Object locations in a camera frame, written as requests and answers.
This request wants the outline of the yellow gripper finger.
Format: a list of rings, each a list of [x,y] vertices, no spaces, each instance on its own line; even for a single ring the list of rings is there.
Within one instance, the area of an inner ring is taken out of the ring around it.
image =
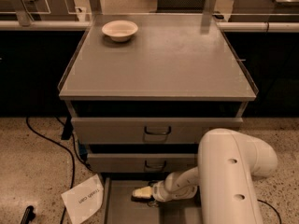
[[[146,186],[143,188],[135,189],[132,195],[137,199],[150,199],[152,197],[152,187]]]

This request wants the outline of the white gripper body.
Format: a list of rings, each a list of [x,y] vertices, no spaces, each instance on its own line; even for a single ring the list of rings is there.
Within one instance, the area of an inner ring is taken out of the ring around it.
[[[152,187],[152,197],[158,202],[170,202],[173,200],[172,194],[166,190],[164,182],[159,181],[155,183]]]

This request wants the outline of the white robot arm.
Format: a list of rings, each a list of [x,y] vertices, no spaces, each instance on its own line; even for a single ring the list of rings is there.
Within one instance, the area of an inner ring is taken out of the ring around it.
[[[252,178],[268,177],[277,167],[277,154],[265,141],[213,129],[200,140],[196,167],[136,189],[132,197],[166,203],[199,193],[203,224],[263,224]]]

